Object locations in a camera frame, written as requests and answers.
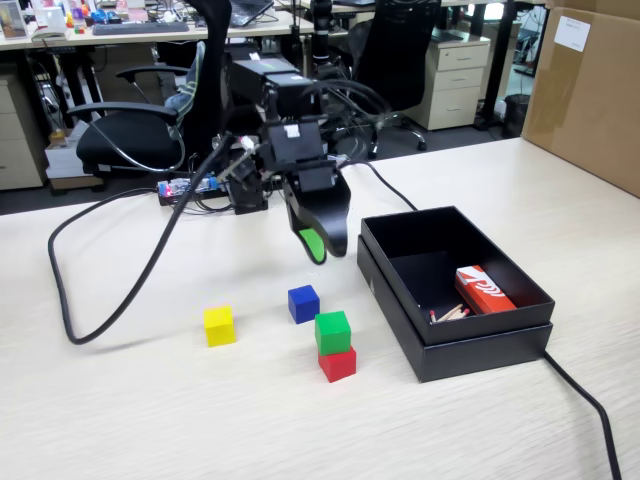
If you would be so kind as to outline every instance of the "trash bin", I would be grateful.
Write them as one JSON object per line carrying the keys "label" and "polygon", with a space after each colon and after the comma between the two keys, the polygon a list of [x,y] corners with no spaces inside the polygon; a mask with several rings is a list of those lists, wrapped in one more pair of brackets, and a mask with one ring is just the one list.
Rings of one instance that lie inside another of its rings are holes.
{"label": "trash bin", "polygon": [[531,95],[509,95],[504,99],[507,110],[504,115],[502,138],[517,138],[522,133]]}

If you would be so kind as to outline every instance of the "blue cube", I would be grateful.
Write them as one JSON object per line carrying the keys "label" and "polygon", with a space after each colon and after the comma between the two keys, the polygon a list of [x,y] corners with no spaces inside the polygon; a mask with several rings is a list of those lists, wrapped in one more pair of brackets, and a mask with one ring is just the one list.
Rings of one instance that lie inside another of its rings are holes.
{"label": "blue cube", "polygon": [[320,313],[320,299],[311,285],[289,290],[289,311],[298,324],[316,318]]}

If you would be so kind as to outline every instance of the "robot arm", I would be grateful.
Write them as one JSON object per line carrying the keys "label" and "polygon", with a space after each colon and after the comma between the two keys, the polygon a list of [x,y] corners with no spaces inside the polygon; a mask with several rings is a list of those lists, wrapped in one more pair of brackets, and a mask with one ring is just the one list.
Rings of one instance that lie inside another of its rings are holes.
{"label": "robot arm", "polygon": [[291,230],[315,264],[347,252],[347,214],[351,192],[329,160],[320,137],[326,119],[322,99],[309,94],[313,81],[277,59],[236,61],[232,90],[264,109],[260,148],[253,159],[267,174],[280,174]]}

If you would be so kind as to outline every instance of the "box lid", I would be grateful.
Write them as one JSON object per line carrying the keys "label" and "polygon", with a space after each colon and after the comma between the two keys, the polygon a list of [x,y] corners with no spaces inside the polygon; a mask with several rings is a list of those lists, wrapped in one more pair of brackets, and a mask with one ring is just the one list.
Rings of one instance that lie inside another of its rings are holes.
{"label": "box lid", "polygon": [[640,20],[639,0],[549,0],[549,8],[565,7],[574,10]]}

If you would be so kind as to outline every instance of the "drawer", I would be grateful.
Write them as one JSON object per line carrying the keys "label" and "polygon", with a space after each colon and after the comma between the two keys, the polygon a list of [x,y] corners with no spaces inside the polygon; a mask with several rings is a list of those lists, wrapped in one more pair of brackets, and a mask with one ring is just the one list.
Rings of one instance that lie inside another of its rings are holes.
{"label": "drawer", "polygon": [[31,157],[27,141],[0,142],[0,190],[41,187],[42,179]]}
{"label": "drawer", "polygon": [[14,113],[16,108],[13,106],[9,87],[0,85],[0,113]]}
{"label": "drawer", "polygon": [[429,130],[471,125],[476,116],[480,87],[434,92],[429,113]]}
{"label": "drawer", "polygon": [[24,131],[15,113],[0,115],[0,141],[24,138]]}
{"label": "drawer", "polygon": [[454,88],[479,87],[482,84],[484,68],[467,68],[465,70],[451,70],[436,72],[433,90],[453,90]]}
{"label": "drawer", "polygon": [[438,71],[485,67],[489,44],[473,47],[442,48],[438,55]]}

